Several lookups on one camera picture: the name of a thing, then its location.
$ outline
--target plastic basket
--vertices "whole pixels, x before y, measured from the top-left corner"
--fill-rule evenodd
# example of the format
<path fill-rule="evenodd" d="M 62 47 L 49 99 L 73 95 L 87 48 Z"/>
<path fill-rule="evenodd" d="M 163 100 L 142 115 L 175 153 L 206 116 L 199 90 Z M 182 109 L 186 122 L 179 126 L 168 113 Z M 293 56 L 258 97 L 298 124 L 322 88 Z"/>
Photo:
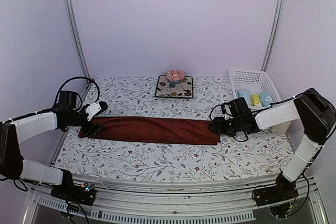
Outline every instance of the plastic basket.
<path fill-rule="evenodd" d="M 267 91 L 270 93 L 273 102 L 281 101 L 281 97 L 274 86 L 274 83 L 268 73 L 256 70 L 233 70 L 229 69 L 229 76 L 233 90 L 234 98 L 238 98 L 237 90 L 246 88 L 249 90 L 250 96 L 254 93 Z M 251 110 L 260 110 L 265 107 L 251 106 Z"/>

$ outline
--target table surface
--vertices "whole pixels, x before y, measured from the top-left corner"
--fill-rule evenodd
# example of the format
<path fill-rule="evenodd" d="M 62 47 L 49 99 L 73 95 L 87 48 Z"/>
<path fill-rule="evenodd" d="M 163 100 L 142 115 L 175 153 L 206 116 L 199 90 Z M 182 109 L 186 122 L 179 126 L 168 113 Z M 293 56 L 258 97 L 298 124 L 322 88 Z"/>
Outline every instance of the table surface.
<path fill-rule="evenodd" d="M 229 78 L 194 77 L 193 99 L 156 98 L 157 77 L 98 78 L 101 116 L 209 120 L 211 109 L 233 99 Z M 96 99 L 91 87 L 84 104 Z M 55 167 L 74 174 L 142 182 L 208 182 L 276 174 L 293 155 L 285 134 L 263 131 L 245 143 L 221 136 L 216 146 L 153 144 L 78 138 L 69 130 Z"/>

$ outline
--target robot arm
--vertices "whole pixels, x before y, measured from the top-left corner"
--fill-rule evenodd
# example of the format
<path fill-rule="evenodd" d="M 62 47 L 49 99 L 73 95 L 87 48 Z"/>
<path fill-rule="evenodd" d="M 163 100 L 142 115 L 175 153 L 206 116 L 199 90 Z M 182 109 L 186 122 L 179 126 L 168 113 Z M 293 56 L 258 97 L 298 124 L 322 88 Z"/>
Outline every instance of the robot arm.
<path fill-rule="evenodd" d="M 105 102 L 86 105 L 80 111 L 76 111 L 71 104 L 76 104 L 74 94 L 62 91 L 59 102 L 52 109 L 0 124 L 0 174 L 8 179 L 52 185 L 53 196 L 65 199 L 65 193 L 82 204 L 91 205 L 95 195 L 94 190 L 91 190 L 92 185 L 75 186 L 69 171 L 24 159 L 19 148 L 21 143 L 34 136 L 56 129 L 66 131 L 69 126 L 81 126 L 90 136 L 104 130 L 104 127 L 94 125 L 91 120 L 107 109 Z"/>
<path fill-rule="evenodd" d="M 215 133 L 236 136 L 269 129 L 275 125 L 301 120 L 304 135 L 294 156 L 276 179 L 276 186 L 254 191 L 257 205 L 271 204 L 297 197 L 295 182 L 319 154 L 327 139 L 334 132 L 336 111 L 334 106 L 311 88 L 293 100 L 262 111 L 251 111 L 244 98 L 222 104 L 222 111 L 231 112 L 231 118 L 217 117 L 209 129 Z"/>

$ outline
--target brown cloth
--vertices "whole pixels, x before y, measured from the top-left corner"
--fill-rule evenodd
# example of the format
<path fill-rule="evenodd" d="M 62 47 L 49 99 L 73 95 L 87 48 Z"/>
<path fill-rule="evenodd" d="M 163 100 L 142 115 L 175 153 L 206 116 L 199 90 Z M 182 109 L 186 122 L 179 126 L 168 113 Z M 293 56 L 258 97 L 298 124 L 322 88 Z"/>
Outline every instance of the brown cloth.
<path fill-rule="evenodd" d="M 212 133 L 210 121 L 144 118 L 140 116 L 97 117 L 94 124 L 106 127 L 93 138 L 158 144 L 216 145 L 219 135 Z M 86 137 L 79 132 L 79 137 Z"/>

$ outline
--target pink bowl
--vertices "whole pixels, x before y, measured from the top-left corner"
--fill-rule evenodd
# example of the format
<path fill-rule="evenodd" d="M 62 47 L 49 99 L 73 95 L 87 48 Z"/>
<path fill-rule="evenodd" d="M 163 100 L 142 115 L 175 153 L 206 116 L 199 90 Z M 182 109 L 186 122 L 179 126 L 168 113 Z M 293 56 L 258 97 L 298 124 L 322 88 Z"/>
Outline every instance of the pink bowl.
<path fill-rule="evenodd" d="M 173 69 L 167 71 L 165 76 L 169 82 L 179 83 L 184 79 L 185 74 L 182 70 Z"/>

